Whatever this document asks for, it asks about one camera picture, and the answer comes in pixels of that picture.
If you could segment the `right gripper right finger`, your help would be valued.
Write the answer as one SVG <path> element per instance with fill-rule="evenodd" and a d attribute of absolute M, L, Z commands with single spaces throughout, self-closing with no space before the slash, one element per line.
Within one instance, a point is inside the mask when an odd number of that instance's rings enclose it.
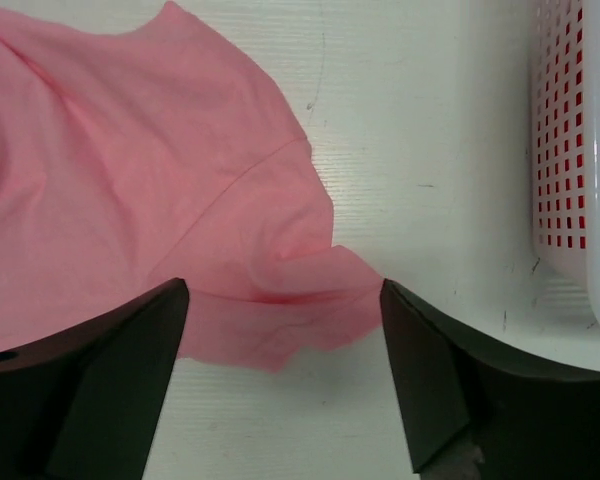
<path fill-rule="evenodd" d="M 423 479 L 600 479 L 600 372 L 512 347 L 397 282 L 382 327 Z"/>

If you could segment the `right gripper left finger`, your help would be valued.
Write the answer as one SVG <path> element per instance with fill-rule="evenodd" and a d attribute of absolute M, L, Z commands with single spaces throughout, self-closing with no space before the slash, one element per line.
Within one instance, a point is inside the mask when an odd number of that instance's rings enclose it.
<path fill-rule="evenodd" d="M 187 311 L 172 279 L 0 352 L 0 480 L 142 478 Z"/>

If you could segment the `pink t shirt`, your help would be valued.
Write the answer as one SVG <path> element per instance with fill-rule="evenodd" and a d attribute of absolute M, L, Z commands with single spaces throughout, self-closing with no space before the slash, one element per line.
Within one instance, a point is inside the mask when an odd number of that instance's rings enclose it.
<path fill-rule="evenodd" d="M 179 353 L 276 371 L 381 323 L 381 276 L 276 83 L 174 2 L 90 34 L 0 8 L 0 351 L 172 278 Z"/>

